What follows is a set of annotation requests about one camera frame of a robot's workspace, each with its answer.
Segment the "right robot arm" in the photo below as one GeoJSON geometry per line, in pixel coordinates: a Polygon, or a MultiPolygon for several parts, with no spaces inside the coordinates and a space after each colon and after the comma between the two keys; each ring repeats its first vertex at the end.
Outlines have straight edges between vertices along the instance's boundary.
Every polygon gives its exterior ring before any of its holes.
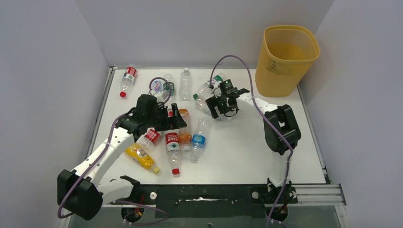
{"type": "Polygon", "coordinates": [[[289,179],[290,161],[301,131],[289,105],[278,106],[257,98],[248,89],[238,89],[231,80],[207,86],[207,107],[214,119],[242,110],[262,119],[264,139],[272,151],[267,196],[270,201],[289,203],[297,196],[289,179]]]}

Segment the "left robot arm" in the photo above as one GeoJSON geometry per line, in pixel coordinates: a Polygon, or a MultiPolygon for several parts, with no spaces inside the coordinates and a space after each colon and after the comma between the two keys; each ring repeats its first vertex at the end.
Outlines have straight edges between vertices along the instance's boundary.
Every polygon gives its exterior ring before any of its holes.
{"type": "Polygon", "coordinates": [[[135,107],[114,119],[107,138],[78,166],[62,170],[57,177],[57,217],[77,215],[91,220],[109,202],[127,198],[133,185],[117,190],[99,190],[101,179],[120,157],[118,148],[130,137],[137,141],[149,130],[178,130],[187,126],[176,103],[163,105],[152,95],[142,94],[135,107]]]}

